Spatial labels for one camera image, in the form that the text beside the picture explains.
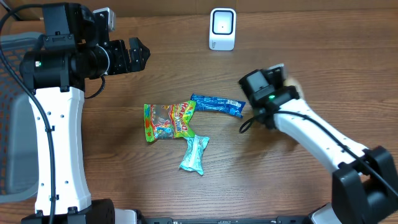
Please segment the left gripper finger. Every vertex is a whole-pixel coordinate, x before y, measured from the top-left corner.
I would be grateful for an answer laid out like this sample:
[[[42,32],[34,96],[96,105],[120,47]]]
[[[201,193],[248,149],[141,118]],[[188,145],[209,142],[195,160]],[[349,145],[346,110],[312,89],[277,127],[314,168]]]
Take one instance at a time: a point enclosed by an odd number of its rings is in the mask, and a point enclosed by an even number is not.
[[[131,54],[130,58],[131,58],[131,62],[130,62],[130,72],[140,72],[142,70],[145,69],[146,67],[146,63],[149,59],[150,55],[134,55]]]
[[[137,37],[129,39],[131,58],[149,58],[150,50]]]

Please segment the green Haribo candy bag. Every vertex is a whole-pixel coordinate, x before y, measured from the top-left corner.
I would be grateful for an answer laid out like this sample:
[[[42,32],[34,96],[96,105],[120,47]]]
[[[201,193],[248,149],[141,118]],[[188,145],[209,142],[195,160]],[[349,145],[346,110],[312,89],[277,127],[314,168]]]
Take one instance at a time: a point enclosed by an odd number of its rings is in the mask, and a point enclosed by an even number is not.
[[[188,125],[196,102],[189,100],[173,105],[144,105],[144,127],[147,142],[159,139],[194,137]]]

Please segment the blue snack packet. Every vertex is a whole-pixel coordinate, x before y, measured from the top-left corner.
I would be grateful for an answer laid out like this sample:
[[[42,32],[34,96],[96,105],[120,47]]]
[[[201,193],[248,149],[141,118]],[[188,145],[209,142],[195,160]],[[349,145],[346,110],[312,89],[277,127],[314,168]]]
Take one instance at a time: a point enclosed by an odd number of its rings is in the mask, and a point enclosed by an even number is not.
[[[190,99],[196,102],[197,111],[217,111],[238,118],[243,117],[242,111],[246,104],[244,101],[196,94],[192,94]]]

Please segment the teal white snack packet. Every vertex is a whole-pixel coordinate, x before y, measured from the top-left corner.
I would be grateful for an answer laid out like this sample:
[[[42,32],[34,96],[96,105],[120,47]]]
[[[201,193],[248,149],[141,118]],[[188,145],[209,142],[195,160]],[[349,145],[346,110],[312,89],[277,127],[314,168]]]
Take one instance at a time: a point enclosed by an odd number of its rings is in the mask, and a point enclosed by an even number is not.
[[[210,138],[195,135],[194,137],[185,138],[185,140],[187,141],[187,150],[179,168],[191,172],[195,171],[203,175],[202,157]]]

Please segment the beige cookie pouch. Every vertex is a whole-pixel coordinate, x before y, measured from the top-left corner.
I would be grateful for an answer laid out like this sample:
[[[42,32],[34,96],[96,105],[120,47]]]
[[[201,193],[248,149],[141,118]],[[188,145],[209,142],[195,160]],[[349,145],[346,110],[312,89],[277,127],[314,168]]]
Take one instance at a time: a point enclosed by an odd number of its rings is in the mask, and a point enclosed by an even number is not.
[[[302,88],[301,84],[294,77],[288,77],[284,81],[284,85],[285,86],[294,86],[296,88],[296,91],[298,92],[298,95],[300,96],[300,98],[302,98],[302,99],[305,98],[304,91],[303,91],[303,88]]]

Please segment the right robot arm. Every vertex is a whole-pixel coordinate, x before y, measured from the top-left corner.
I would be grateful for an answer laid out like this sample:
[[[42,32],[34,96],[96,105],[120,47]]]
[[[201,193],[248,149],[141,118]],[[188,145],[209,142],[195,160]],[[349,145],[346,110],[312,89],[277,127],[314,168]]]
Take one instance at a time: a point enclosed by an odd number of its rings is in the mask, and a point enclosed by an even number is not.
[[[397,170],[382,146],[368,149],[339,132],[312,110],[282,67],[254,70],[238,81],[254,110],[253,122],[287,134],[331,174],[331,202],[304,223],[379,223],[397,211]]]

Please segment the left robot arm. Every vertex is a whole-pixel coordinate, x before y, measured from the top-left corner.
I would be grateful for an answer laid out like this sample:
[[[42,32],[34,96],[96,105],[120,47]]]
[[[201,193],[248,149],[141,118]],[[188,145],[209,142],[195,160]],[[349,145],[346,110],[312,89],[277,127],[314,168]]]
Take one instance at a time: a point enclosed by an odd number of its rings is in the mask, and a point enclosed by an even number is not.
[[[134,210],[93,200],[83,166],[81,117],[85,80],[139,72],[149,49],[133,37],[110,40],[116,15],[77,3],[45,4],[42,46],[24,55],[20,74],[35,118],[39,186],[35,212],[24,223],[132,223]]]

